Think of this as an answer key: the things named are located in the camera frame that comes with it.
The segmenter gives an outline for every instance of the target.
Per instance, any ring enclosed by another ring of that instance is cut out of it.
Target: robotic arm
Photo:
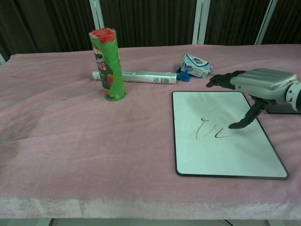
[[[294,73],[270,69],[253,69],[218,74],[210,79],[207,87],[221,86],[249,94],[255,104],[239,122],[229,129],[242,129],[256,119],[268,105],[289,103],[295,111],[301,111],[301,83]]]

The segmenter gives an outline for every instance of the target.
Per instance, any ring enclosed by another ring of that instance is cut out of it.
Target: floor
[[[223,220],[0,219],[0,226],[230,226]],[[301,226],[301,221],[229,220],[233,226]]]

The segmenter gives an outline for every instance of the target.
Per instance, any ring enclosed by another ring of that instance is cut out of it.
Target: dark curtain
[[[196,0],[101,0],[119,47],[191,44]]]
[[[89,50],[95,29],[89,0],[0,0],[0,52]]]
[[[211,0],[205,44],[253,45],[269,0]]]
[[[278,0],[262,44],[301,44],[301,0]]]

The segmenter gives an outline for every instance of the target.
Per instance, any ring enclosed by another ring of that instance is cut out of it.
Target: green can
[[[125,97],[116,31],[102,28],[89,33],[103,85],[104,97],[118,101]]]

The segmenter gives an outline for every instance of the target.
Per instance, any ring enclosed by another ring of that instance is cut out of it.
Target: pink towel
[[[214,73],[301,75],[301,45],[122,48],[123,70],[174,72],[184,53]],[[290,177],[189,178],[174,170],[171,93],[125,82],[108,102],[92,51],[14,55],[0,67],[0,218],[301,219],[301,118],[259,117]]]

